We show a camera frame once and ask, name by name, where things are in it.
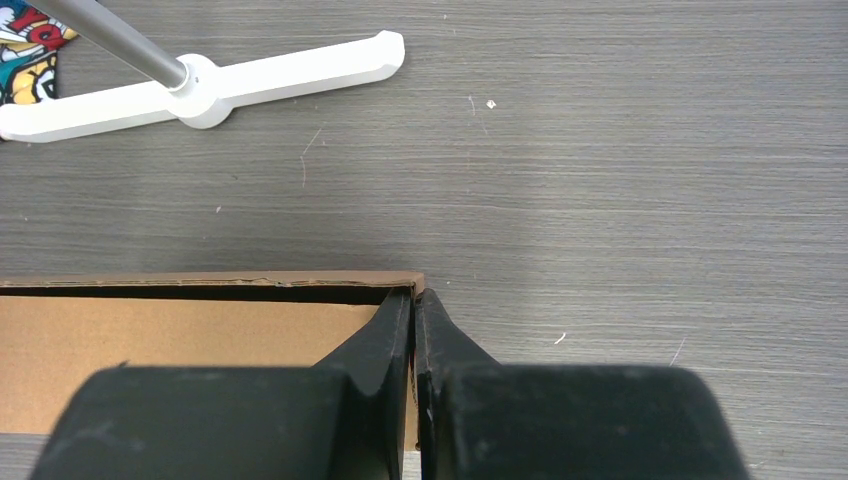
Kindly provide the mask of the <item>brown cardboard box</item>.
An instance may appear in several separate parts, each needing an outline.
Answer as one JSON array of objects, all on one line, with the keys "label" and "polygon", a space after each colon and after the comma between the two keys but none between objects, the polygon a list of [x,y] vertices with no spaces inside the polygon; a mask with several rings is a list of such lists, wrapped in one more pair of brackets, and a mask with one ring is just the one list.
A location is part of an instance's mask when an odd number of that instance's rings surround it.
[{"label": "brown cardboard box", "polygon": [[1,429],[50,432],[95,371],[131,365],[307,366],[417,272],[257,271],[5,279]]}]

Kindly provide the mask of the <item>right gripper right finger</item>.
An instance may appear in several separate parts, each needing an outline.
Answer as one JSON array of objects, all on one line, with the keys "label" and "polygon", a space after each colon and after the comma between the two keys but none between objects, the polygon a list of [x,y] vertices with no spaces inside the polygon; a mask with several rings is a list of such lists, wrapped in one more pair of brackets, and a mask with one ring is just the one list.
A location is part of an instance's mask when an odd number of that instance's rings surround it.
[{"label": "right gripper right finger", "polygon": [[415,302],[421,471],[426,479],[745,479],[721,408],[669,366],[506,364]]}]

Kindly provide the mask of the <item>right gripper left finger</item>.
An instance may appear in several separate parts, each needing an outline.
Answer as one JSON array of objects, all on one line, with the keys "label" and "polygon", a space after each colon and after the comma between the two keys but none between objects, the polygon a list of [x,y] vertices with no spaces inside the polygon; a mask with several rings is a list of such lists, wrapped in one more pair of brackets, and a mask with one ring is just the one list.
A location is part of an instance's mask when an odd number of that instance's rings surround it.
[{"label": "right gripper left finger", "polygon": [[310,367],[111,367],[72,396],[35,479],[398,479],[412,293]]}]

